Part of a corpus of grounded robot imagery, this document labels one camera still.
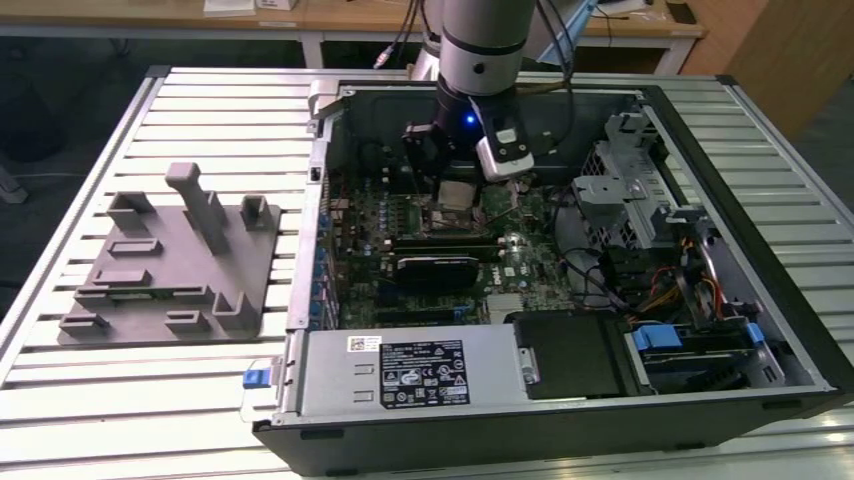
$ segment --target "black cable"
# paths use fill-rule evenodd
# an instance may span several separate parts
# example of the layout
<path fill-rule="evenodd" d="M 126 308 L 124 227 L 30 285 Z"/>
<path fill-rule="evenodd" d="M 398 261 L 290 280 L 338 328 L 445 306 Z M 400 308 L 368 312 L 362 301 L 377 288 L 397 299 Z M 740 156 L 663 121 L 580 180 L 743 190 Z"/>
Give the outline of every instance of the black cable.
<path fill-rule="evenodd" d="M 569 31 L 565 28 L 565 23 L 563 22 L 563 16 L 560 15 L 560 11 L 557 10 L 557 7 L 555 7 L 555 2 L 552 0 L 545 0 L 545 3 L 551 8 L 551 11 L 553 12 L 555 17 L 557 17 L 557 21 L 560 22 L 560 28 L 563 29 L 563 38 L 565 38 L 565 43 L 569 47 L 569 56 L 565 59 L 565 61 L 571 65 L 569 78 L 572 78 L 572 75 L 575 74 L 575 45 L 572 44 L 572 36 L 569 35 Z"/>
<path fill-rule="evenodd" d="M 402 23 L 400 24 L 400 30 L 397 30 L 397 35 L 394 36 L 393 41 L 388 44 L 385 49 L 376 56 L 376 60 L 373 61 L 373 70 L 376 70 L 377 68 L 381 68 L 381 66 L 385 65 L 385 62 L 388 62 L 388 59 L 394 53 L 394 48 L 397 48 L 397 44 L 400 43 L 400 36 L 405 31 L 406 25 L 409 25 L 410 23 L 409 17 L 412 17 L 413 19 L 417 16 L 416 14 L 417 8 L 414 6 L 416 5 L 414 2 L 416 0 L 409 0 L 409 5 L 405 9 L 405 17 L 402 17 Z"/>
<path fill-rule="evenodd" d="M 409 18 L 409 24 L 406 25 L 405 28 L 405 35 L 402 36 L 402 44 L 400 45 L 400 47 L 397 48 L 397 58 L 394 58 L 394 68 L 400 68 L 400 59 L 402 58 L 402 53 L 405 51 L 405 44 L 409 41 L 409 35 L 412 34 L 412 27 L 414 26 L 414 18 L 417 17 L 417 4 L 421 2 L 421 0 L 410 0 L 410 5 L 412 5 L 412 15 Z"/>
<path fill-rule="evenodd" d="M 20 290 L 21 288 L 24 288 L 24 282 L 18 282 L 14 280 L 0 280 L 0 288 Z"/>
<path fill-rule="evenodd" d="M 397 35 L 394 36 L 393 42 L 390 42 L 390 48 L 393 49 L 400 43 L 400 37 L 402 36 L 402 32 L 405 31 L 405 26 L 409 23 L 409 15 L 414 12 L 414 3 L 416 0 L 409 0 L 409 5 L 405 9 L 405 17 L 402 17 L 402 23 L 400 24 L 400 30 L 397 30 Z"/>
<path fill-rule="evenodd" d="M 621 298 L 619 298 L 619 296 L 616 295 L 616 293 L 613 293 L 613 291 L 604 286 L 604 284 L 596 280 L 591 275 L 588 275 L 580 268 L 577 268 L 575 266 L 575 264 L 572 264 L 572 262 L 569 262 L 569 260 L 565 258 L 567 254 L 572 253 L 572 252 L 584 252 L 587 254 L 595 255 L 595 254 L 600 254 L 600 252 L 596 249 L 592 248 L 583 248 L 583 247 L 573 247 L 567 249 L 560 256 L 563 257 L 563 262 L 565 263 L 565 266 L 569 267 L 569 269 L 581 276 L 581 278 L 584 278 L 585 280 L 589 281 L 589 283 L 592 284 L 593 287 L 596 287 L 599 289 L 599 291 L 607 296 L 611 305 L 613 306 L 613 308 L 616 308 L 620 311 L 631 311 L 631 307 L 628 306 L 628 304 L 623 301 Z"/>
<path fill-rule="evenodd" d="M 604 10 L 601 10 L 601 7 L 599 5 L 596 5 L 596 10 L 599 10 L 599 13 L 604 15 L 604 24 L 608 27 L 608 48 L 611 48 L 611 46 L 613 45 L 613 32 L 611 32 L 611 16 L 604 13 Z"/>
<path fill-rule="evenodd" d="M 418 4 L 418 8 L 421 11 L 421 20 L 424 21 L 424 29 L 426 30 L 426 37 L 432 40 L 433 38 L 433 32 L 432 32 L 432 28 L 429 28 L 429 20 L 426 20 L 426 12 L 424 11 L 424 4 L 426 3 L 426 0 L 420 0 L 417 2 Z"/>
<path fill-rule="evenodd" d="M 572 93 L 572 75 L 575 73 L 575 62 L 573 62 L 572 56 L 575 53 L 575 47 L 572 45 L 572 38 L 565 29 L 565 25 L 563 25 L 563 17 L 560 17 L 560 12 L 557 11 L 557 8 L 555 7 L 551 0 L 545 0 L 545 1 L 555 15 L 557 16 L 557 21 L 560 22 L 560 26 L 563 28 L 563 35 L 567 39 L 568 47 L 569 47 L 569 55 L 567 58 L 567 56 L 563 54 L 563 46 L 560 45 L 560 41 L 557 40 L 557 34 L 555 33 L 555 29 L 551 26 L 548 15 L 545 14 L 545 9 L 543 8 L 543 0 L 537 0 L 536 11 L 539 13 L 540 19 L 543 20 L 543 23 L 545 24 L 545 30 L 548 31 L 553 48 L 557 51 L 557 55 L 560 55 L 560 71 L 563 72 L 563 83 L 565 84 L 565 93 L 567 93 L 567 100 L 568 100 L 569 117 L 567 119 L 565 131 L 553 140 L 555 145 L 560 145 L 563 141 L 569 137 L 569 132 L 575 127 L 575 95 Z"/>

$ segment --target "warning label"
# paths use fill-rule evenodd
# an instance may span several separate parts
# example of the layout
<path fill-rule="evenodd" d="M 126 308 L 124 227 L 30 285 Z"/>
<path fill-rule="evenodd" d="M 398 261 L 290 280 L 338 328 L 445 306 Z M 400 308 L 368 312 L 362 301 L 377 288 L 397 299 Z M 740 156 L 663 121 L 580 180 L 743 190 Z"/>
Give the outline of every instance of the warning label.
<path fill-rule="evenodd" d="M 381 344 L 380 382 L 386 409 L 469 403 L 463 341 Z"/>

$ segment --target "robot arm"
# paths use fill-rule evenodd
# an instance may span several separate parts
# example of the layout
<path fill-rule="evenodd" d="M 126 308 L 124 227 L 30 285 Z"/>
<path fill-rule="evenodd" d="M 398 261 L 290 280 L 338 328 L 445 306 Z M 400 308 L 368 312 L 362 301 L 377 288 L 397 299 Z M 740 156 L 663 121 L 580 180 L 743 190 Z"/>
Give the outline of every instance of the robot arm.
<path fill-rule="evenodd" d="M 461 148 L 473 148 L 487 182 L 533 167 L 513 87 L 533 7 L 535 0 L 452 0 L 443 6 L 433 124 Z"/>

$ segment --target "cable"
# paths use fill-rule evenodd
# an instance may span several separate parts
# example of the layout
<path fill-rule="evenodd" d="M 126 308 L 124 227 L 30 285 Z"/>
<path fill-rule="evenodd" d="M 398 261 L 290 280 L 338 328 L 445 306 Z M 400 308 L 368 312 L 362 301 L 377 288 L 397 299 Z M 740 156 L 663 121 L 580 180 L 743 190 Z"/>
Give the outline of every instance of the cable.
<path fill-rule="evenodd" d="M 418 9 L 421 11 L 421 20 L 424 22 L 424 29 L 426 30 L 426 37 L 432 40 L 434 33 L 432 32 L 432 28 L 429 28 L 429 20 L 426 20 L 426 12 L 424 11 L 424 4 L 426 3 L 426 0 L 418 0 L 417 4 L 418 4 Z"/>
<path fill-rule="evenodd" d="M 549 6 L 553 9 L 555 14 L 557 15 L 557 21 L 560 22 L 560 25 L 563 25 L 563 18 L 557 13 L 557 9 L 553 7 L 552 3 L 549 3 Z M 565 131 L 563 132 L 563 135 L 555 138 L 555 145 L 559 145 L 568 138 L 569 132 L 572 131 L 572 128 L 575 126 L 575 96 L 572 94 L 572 73 L 573 72 L 567 66 L 567 64 L 572 64 L 571 57 L 572 57 L 573 51 L 569 51 L 569 58 L 567 59 L 567 56 L 563 53 L 563 46 L 560 45 L 560 41 L 557 40 L 557 34 L 555 33 L 555 29 L 551 26 L 551 21 L 548 20 L 548 15 L 545 14 L 545 9 L 543 8 L 543 0 L 536 1 L 536 12 L 545 25 L 545 30 L 548 31 L 548 36 L 551 37 L 551 43 L 553 45 L 553 48 L 557 51 L 557 55 L 560 56 L 560 71 L 563 72 L 563 84 L 564 84 L 564 88 L 568 96 L 567 98 L 568 98 L 568 107 L 569 107 L 569 117 L 567 120 L 567 126 L 565 126 Z M 572 49 L 573 48 L 572 40 L 568 36 L 568 33 L 564 33 L 564 35 L 567 37 L 567 41 L 569 42 L 568 43 L 569 48 Z"/>
<path fill-rule="evenodd" d="M 376 56 L 376 60 L 373 61 L 373 70 L 378 69 L 385 62 L 390 58 L 390 54 L 394 52 L 394 48 L 397 48 L 397 43 L 400 43 L 400 37 L 402 36 L 402 32 L 405 31 L 405 27 L 409 23 L 409 16 L 414 16 L 414 2 L 416 0 L 409 0 L 409 5 L 405 9 L 405 17 L 402 17 L 402 23 L 400 24 L 400 30 L 397 30 L 397 35 L 394 36 L 393 41 L 385 47 L 385 50 Z"/>
<path fill-rule="evenodd" d="M 589 281 L 589 283 L 592 284 L 593 287 L 596 287 L 599 289 L 599 291 L 607 296 L 608 300 L 611 301 L 611 305 L 613 306 L 613 308 L 616 308 L 617 310 L 623 310 L 623 311 L 631 311 L 631 307 L 628 306 L 628 304 L 623 301 L 621 298 L 619 298 L 619 296 L 616 295 L 616 293 L 613 293 L 613 291 L 611 289 L 608 289 L 608 287 L 604 286 L 604 284 L 596 280 L 591 275 L 588 275 L 587 273 L 584 273 L 584 271 L 577 268 L 572 262 L 569 262 L 569 260 L 565 258 L 565 255 L 572 253 L 572 252 L 577 252 L 581 251 L 587 254 L 591 254 L 591 252 L 595 252 L 597 254 L 600 254 L 600 252 L 592 248 L 583 248 L 583 247 L 573 247 L 567 249 L 563 254 L 563 263 L 565 264 L 565 266 L 576 273 L 581 276 L 581 278 L 587 279 Z"/>
<path fill-rule="evenodd" d="M 402 43 L 400 44 L 400 47 L 397 48 L 397 58 L 394 59 L 394 68 L 400 68 L 400 60 L 402 59 L 402 53 L 405 51 L 405 44 L 409 41 L 409 35 L 412 34 L 412 27 L 414 26 L 414 18 L 417 17 L 417 4 L 421 2 L 421 0 L 412 0 L 412 16 L 409 18 L 409 24 L 406 25 L 405 28 L 405 35 L 402 36 Z"/>
<path fill-rule="evenodd" d="M 0 280 L 0 288 L 20 290 L 21 288 L 24 288 L 24 282 L 17 282 L 14 280 Z"/>
<path fill-rule="evenodd" d="M 552 0 L 545 0 L 548 3 L 548 7 L 557 17 L 557 21 L 560 22 L 560 28 L 563 29 L 563 38 L 565 38 L 565 43 L 569 47 L 569 57 L 565 59 L 567 63 L 571 65 L 569 68 L 569 77 L 575 73 L 575 45 L 572 44 L 572 36 L 569 35 L 569 30 L 565 28 L 565 23 L 563 22 L 563 15 L 557 11 L 557 7 L 555 7 L 555 2 Z"/>
<path fill-rule="evenodd" d="M 607 13 L 604 13 L 604 10 L 601 10 L 601 7 L 599 5 L 596 5 L 596 10 L 599 10 L 599 13 L 604 15 L 604 24 L 608 27 L 608 48 L 611 48 L 611 46 L 613 45 L 613 32 L 611 31 L 611 16 Z"/>
<path fill-rule="evenodd" d="M 657 277 L 661 273 L 673 270 L 676 267 L 661 267 L 657 270 L 655 270 L 655 274 L 652 275 L 652 281 L 649 282 L 649 284 L 652 285 L 652 288 L 649 288 L 649 296 L 655 295 L 655 288 L 657 287 Z"/>
<path fill-rule="evenodd" d="M 563 38 L 565 38 L 565 43 L 569 48 L 568 55 L 563 59 L 563 61 L 567 63 L 567 71 L 568 71 L 568 76 L 564 74 L 564 77 L 565 77 L 564 81 L 565 81 L 565 91 L 568 95 L 569 118 L 565 126 L 565 132 L 563 132 L 563 135 L 560 136 L 559 139 L 555 139 L 555 145 L 559 145 L 568 138 L 569 133 L 572 132 L 572 128 L 575 127 L 575 94 L 572 92 L 572 76 L 575 75 L 575 45 L 572 43 L 572 35 L 569 35 L 569 31 L 565 28 L 565 23 L 563 22 L 563 16 L 557 11 L 557 7 L 555 7 L 553 1 L 545 0 L 545 2 L 548 3 L 548 7 L 551 8 L 551 11 L 557 17 L 557 22 L 560 23 L 560 28 L 563 29 Z M 553 40 L 557 43 L 560 42 L 560 40 L 556 37 L 553 38 Z"/>
<path fill-rule="evenodd" d="M 507 210 L 504 210 L 501 213 L 499 213 L 497 215 L 495 215 L 492 218 L 489 218 L 487 220 L 487 222 L 483 224 L 483 226 L 485 227 L 489 223 L 492 223 L 495 220 L 497 220 L 499 218 L 504 217 L 507 214 L 509 214 L 512 211 L 515 211 L 519 208 L 519 206 L 515 207 L 509 207 Z"/>

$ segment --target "aluminum extrusion table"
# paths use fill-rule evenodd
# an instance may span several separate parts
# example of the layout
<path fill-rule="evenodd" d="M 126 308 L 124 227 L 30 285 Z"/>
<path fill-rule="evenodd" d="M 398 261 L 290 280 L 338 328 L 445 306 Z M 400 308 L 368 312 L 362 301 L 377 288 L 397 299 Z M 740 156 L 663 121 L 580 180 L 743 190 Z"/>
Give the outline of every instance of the aluminum extrusion table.
<path fill-rule="evenodd" d="M 309 84 L 404 79 L 402 72 L 152 69 L 0 326 L 0 472 L 7 478 L 288 479 L 240 411 L 241 373 L 281 353 L 301 188 L 312 153 Z M 555 81 L 524 74 L 528 81 Z M 854 218 L 736 86 L 711 77 L 579 75 L 579 83 L 657 84 L 854 359 Z M 116 191 L 176 204 L 162 173 L 193 161 L 222 203 L 262 193 L 281 206 L 260 341 L 69 349 L 57 344 L 112 221 Z M 688 180 L 677 182 L 692 197 Z M 272 408 L 261 402 L 261 410 Z M 376 475 L 394 479 L 847 477 L 854 410 L 763 427 L 715 448 Z"/>

